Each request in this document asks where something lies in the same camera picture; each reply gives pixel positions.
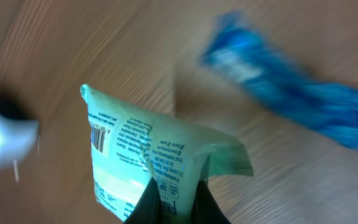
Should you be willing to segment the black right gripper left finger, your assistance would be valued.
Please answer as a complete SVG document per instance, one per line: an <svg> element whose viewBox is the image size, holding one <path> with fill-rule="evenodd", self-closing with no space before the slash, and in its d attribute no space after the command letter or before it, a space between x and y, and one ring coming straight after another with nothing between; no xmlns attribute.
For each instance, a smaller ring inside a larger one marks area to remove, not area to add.
<svg viewBox="0 0 358 224"><path fill-rule="evenodd" d="M162 224L160 194L157 182L151 178L138 204L124 224Z"/></svg>

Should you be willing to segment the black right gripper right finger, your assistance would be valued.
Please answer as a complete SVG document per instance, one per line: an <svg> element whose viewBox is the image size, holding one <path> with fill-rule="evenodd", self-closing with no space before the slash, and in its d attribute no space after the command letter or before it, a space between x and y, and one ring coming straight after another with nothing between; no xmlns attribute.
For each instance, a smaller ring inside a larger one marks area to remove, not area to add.
<svg viewBox="0 0 358 224"><path fill-rule="evenodd" d="M193 208L191 211L192 224L231 224L218 207L206 181L199 181L196 188Z"/></svg>

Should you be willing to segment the teal tissue packet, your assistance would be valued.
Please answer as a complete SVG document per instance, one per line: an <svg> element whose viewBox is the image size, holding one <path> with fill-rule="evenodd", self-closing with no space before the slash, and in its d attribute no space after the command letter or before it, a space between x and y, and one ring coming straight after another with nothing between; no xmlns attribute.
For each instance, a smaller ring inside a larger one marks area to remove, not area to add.
<svg viewBox="0 0 358 224"><path fill-rule="evenodd" d="M189 223L197 183L216 175L254 174L237 138L143 110L82 85L91 126L97 202L120 220L134 212L150 180L158 185L165 223Z"/></svg>

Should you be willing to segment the blue snack bar wrapper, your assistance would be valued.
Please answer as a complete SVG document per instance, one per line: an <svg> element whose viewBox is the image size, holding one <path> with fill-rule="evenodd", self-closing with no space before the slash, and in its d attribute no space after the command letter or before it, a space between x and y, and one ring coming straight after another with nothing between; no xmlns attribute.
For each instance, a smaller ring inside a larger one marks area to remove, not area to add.
<svg viewBox="0 0 358 224"><path fill-rule="evenodd" d="M218 17L202 61L267 109L339 144L358 149L358 89L312 79L274 49L238 12Z"/></svg>

